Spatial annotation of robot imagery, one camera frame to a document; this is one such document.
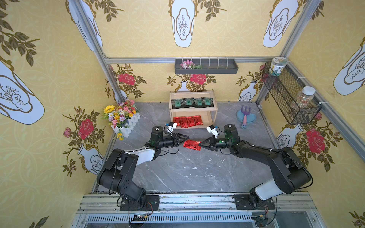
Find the green tea bag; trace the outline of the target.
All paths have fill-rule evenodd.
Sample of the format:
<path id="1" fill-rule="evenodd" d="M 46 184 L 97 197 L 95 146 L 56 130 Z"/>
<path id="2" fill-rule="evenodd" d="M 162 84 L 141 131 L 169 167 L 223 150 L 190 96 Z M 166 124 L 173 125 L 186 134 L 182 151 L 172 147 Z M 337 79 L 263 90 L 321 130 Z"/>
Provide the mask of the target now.
<path id="1" fill-rule="evenodd" d="M 214 99 L 212 97 L 204 97 L 203 99 L 206 107 L 214 107 Z"/>
<path id="2" fill-rule="evenodd" d="M 205 104 L 205 100 L 201 98 L 194 99 L 194 107 L 195 108 L 206 108 L 207 105 Z"/>
<path id="3" fill-rule="evenodd" d="M 171 100 L 172 109 L 181 109 L 185 108 L 183 99 L 172 99 Z"/>
<path id="4" fill-rule="evenodd" d="M 195 107 L 194 98 L 193 97 L 191 97 L 191 98 L 184 98 L 183 99 L 183 106 L 184 106 L 184 108 Z"/>

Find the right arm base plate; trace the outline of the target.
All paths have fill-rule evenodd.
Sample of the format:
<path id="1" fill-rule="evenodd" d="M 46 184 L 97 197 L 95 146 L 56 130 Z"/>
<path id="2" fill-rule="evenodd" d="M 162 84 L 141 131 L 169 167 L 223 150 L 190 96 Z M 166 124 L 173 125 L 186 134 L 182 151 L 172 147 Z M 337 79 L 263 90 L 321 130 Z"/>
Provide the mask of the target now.
<path id="1" fill-rule="evenodd" d="M 276 209 L 273 198 L 261 200 L 259 197 L 251 194 L 236 194 L 232 198 L 237 210 L 274 210 Z"/>

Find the wooden two-tier shelf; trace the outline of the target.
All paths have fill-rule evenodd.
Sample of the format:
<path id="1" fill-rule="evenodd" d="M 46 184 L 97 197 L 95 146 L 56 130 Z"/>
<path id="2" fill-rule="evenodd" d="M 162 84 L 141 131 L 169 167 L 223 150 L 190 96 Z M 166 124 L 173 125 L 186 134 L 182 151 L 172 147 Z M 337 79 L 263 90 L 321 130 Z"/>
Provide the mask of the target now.
<path id="1" fill-rule="evenodd" d="M 172 109 L 172 101 L 173 99 L 183 99 L 183 98 L 202 98 L 202 97 L 210 97 L 213 99 L 213 107 L 204 107 L 204 108 L 180 108 L 180 109 Z M 190 129 L 195 128 L 206 128 L 215 123 L 217 113 L 218 113 L 218 104 L 216 101 L 216 96 L 213 90 L 205 91 L 205 92 L 171 92 L 169 97 L 169 111 L 170 111 L 170 121 L 174 120 L 174 117 L 181 116 L 201 116 L 203 124 L 189 127 Z"/>

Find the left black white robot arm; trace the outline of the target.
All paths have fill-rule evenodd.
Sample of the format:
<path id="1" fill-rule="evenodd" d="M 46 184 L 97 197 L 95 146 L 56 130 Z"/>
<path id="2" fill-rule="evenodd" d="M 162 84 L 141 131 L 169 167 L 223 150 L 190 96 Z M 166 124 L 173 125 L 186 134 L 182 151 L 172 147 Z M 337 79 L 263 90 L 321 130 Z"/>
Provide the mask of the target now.
<path id="1" fill-rule="evenodd" d="M 188 139 L 187 135 L 155 126 L 144 147 L 132 151 L 113 150 L 97 175 L 97 184 L 120 194 L 141 209 L 146 205 L 146 191 L 132 181 L 136 167 L 157 159 L 163 148 L 178 147 Z"/>

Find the red tea bag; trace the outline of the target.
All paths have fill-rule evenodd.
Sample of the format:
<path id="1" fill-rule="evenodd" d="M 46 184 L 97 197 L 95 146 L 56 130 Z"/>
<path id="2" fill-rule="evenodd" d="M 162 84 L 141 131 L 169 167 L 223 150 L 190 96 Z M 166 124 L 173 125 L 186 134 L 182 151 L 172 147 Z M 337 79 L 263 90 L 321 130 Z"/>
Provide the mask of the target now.
<path id="1" fill-rule="evenodd" d="M 203 125 L 202 117 L 200 115 L 194 116 L 195 125 Z"/>
<path id="2" fill-rule="evenodd" d="M 176 123 L 177 126 L 181 126 L 181 120 L 180 117 L 174 117 L 173 122 Z"/>
<path id="3" fill-rule="evenodd" d="M 179 117 L 179 120 L 180 120 L 180 127 L 181 128 L 188 128 L 189 127 L 187 117 L 185 117 L 185 116 Z"/>
<path id="4" fill-rule="evenodd" d="M 187 140 L 184 142 L 183 146 L 184 146 L 184 148 L 187 148 L 187 149 L 200 151 L 201 150 L 201 147 L 199 145 L 200 143 L 201 142 L 195 141 L 195 140 Z"/>
<path id="5" fill-rule="evenodd" d="M 195 117 L 189 116 L 186 119 L 187 119 L 188 127 L 196 126 Z"/>

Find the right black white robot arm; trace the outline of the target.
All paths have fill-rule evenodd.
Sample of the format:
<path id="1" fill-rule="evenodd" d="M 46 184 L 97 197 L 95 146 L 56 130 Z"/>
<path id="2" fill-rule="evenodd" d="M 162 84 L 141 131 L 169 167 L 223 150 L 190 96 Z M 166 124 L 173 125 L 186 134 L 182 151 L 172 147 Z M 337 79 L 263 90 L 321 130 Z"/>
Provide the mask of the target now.
<path id="1" fill-rule="evenodd" d="M 238 158 L 251 159 L 269 166 L 272 178 L 250 190 L 250 201 L 255 207 L 281 194 L 291 194 L 313 183 L 308 169 L 289 147 L 272 149 L 240 139 L 233 124 L 224 126 L 224 137 L 212 136 L 199 143 L 201 148 L 218 151 L 229 149 Z"/>

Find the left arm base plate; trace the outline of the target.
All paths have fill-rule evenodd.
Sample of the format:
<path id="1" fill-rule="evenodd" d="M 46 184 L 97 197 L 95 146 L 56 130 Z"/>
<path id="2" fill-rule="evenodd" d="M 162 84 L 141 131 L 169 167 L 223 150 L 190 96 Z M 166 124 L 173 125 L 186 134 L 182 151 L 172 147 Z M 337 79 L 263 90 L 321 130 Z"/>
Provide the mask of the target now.
<path id="1" fill-rule="evenodd" d="M 119 202 L 120 211 L 157 211 L 159 209 L 160 197 L 158 195 L 147 195 L 142 204 L 123 197 Z"/>

